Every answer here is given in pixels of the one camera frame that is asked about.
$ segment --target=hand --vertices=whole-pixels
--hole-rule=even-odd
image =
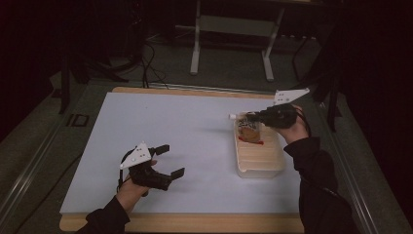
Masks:
[[[152,160],[152,166],[156,163],[156,160]],[[130,213],[133,210],[134,205],[147,191],[149,191],[149,187],[134,184],[131,177],[128,175],[119,189],[119,192],[116,194],[116,199],[118,199],[124,210],[127,213]]]
[[[301,114],[304,115],[303,109],[298,106],[298,105],[293,105],[295,108],[297,108],[297,111],[300,111]],[[306,138],[309,136],[309,133],[307,133],[306,129],[306,124],[304,121],[297,116],[297,119],[295,121],[295,124],[292,125],[288,129],[275,129],[282,137],[285,138],[285,141],[287,144],[290,144],[298,139]]]

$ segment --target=white stand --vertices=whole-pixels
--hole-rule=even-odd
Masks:
[[[201,15],[201,0],[197,0],[197,16],[195,20],[195,45],[191,61],[191,75],[198,74],[200,62],[200,33],[214,31],[253,36],[269,36],[269,44],[262,52],[264,69],[267,81],[274,81],[273,70],[270,62],[270,53],[280,28],[285,8],[281,8],[276,22],[251,19],[234,19]]]

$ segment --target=white table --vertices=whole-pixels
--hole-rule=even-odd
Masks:
[[[127,230],[303,232],[300,178],[290,156],[274,178],[237,174],[228,114],[264,109],[272,98],[128,88],[108,93],[61,207],[60,228],[79,229],[86,214],[110,201],[122,157],[144,140],[149,147],[170,145],[170,152],[157,156],[158,172],[186,171],[168,191],[151,189],[135,206]]]

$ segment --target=person's arm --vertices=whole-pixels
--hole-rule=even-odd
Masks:
[[[284,151],[292,156],[301,176],[299,210],[305,233],[359,233],[348,202],[337,194],[334,164],[320,149],[319,138],[309,137],[300,118],[291,128],[277,131],[285,138]]]
[[[119,192],[103,208],[87,215],[87,224],[79,229],[77,234],[117,234],[124,233],[125,224],[130,222],[128,213],[144,193],[149,190],[134,184],[127,177]]]

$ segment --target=metal stand leg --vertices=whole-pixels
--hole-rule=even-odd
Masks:
[[[197,17],[195,19],[195,45],[192,53],[191,75],[198,74],[198,64],[200,62],[200,17],[201,17],[201,0],[197,1]]]
[[[272,69],[271,62],[270,62],[270,53],[273,50],[273,45],[274,45],[274,42],[276,41],[277,33],[279,32],[279,29],[280,29],[280,24],[282,22],[282,16],[283,16],[284,11],[285,11],[285,8],[280,9],[277,22],[274,25],[273,32],[271,33],[271,36],[270,36],[270,43],[267,47],[267,50],[262,52],[262,60],[264,62],[265,76],[267,77],[267,81],[269,82],[274,81],[273,69]]]

